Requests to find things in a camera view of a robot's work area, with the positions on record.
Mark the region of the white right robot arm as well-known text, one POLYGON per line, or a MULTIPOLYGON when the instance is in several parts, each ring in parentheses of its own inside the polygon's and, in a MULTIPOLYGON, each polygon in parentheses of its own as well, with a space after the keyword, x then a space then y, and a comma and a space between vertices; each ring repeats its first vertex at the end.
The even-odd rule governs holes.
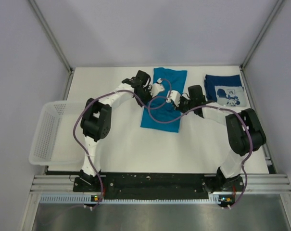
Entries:
POLYGON ((187 96, 176 90, 168 93, 168 99, 176 110, 183 115, 193 112, 201 118, 224 125, 227 129, 230 151, 218 167, 215 177, 204 184, 205 190, 211 193, 227 191, 240 181, 240 174, 245 172, 245 163, 253 152, 266 143, 266 135, 252 108, 237 113, 206 99, 200 85, 189 87, 188 92, 187 96))

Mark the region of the teal blue t shirt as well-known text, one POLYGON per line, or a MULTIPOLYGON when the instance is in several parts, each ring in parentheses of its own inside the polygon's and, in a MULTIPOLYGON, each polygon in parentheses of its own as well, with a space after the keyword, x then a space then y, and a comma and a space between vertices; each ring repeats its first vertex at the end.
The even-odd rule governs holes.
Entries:
POLYGON ((156 82, 158 79, 162 79, 162 85, 165 88, 165 91, 158 94, 159 99, 155 99, 151 103, 151 107, 155 107, 155 110, 151 110, 151 114, 148 113, 147 109, 143 110, 141 127, 142 128, 150 128, 156 130, 162 130, 167 132, 179 132, 180 120, 173 123, 164 122, 174 120, 181 115, 180 111, 175 110, 171 103, 167 103, 165 99, 161 97, 166 97, 170 90, 178 91, 180 94, 183 93, 187 71, 186 70, 172 70, 163 67, 158 67, 153 70, 153 81, 156 82), (157 123, 152 120, 151 116, 153 116, 156 120, 161 121, 162 123, 157 123))

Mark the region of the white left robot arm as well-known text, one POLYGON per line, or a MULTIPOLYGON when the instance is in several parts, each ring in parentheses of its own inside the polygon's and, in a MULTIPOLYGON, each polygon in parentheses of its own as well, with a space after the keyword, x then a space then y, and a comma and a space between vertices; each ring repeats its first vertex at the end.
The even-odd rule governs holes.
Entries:
POLYGON ((85 151, 79 176, 90 191, 100 187, 101 180, 98 173, 101 167, 96 149, 98 141, 106 138, 111 130, 112 111, 133 98, 139 106, 146 105, 153 98, 150 81, 150 75, 139 70, 134 77, 124 79, 113 92, 87 100, 85 109, 78 118, 85 144, 79 141, 77 143, 85 151))

